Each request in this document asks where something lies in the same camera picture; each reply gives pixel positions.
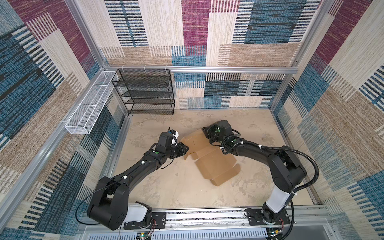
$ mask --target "white mesh basket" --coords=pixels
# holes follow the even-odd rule
[[[111,91],[112,79],[118,80],[113,71],[102,72],[91,86],[80,105],[70,117],[65,128],[70,134],[89,134],[99,117]]]

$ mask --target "wire mesh organizer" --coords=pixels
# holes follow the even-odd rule
[[[98,76],[80,105],[65,124],[65,129],[70,134],[90,134],[113,90],[113,84],[111,83],[113,79],[118,79],[113,71],[104,71]]]
[[[118,69],[112,80],[129,114],[173,115],[175,97],[166,69]]]

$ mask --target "brown cardboard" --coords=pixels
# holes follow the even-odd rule
[[[224,155],[217,146],[209,144],[202,130],[191,133],[181,139],[189,147],[184,159],[191,156],[203,177],[209,179],[213,185],[220,186],[240,172],[240,165],[236,164],[233,155]]]

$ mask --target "beige table surface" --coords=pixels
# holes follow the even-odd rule
[[[178,110],[170,115],[134,114],[115,175],[135,164],[168,127],[179,132],[179,140],[219,120],[228,120],[246,140],[266,146],[282,146],[284,140],[269,110]],[[261,206],[268,199],[273,181],[269,168],[246,157],[236,156],[241,172],[216,187],[204,179],[189,157],[176,158],[142,180],[129,195],[152,208]],[[293,198],[295,205],[312,205],[303,189]]]

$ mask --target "flattened cardboard box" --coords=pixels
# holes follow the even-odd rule
[[[210,145],[202,130],[182,138],[181,142],[189,147],[184,160],[191,156],[203,177],[213,185],[220,186],[240,173],[240,165],[235,165],[235,157],[224,155],[219,147]]]

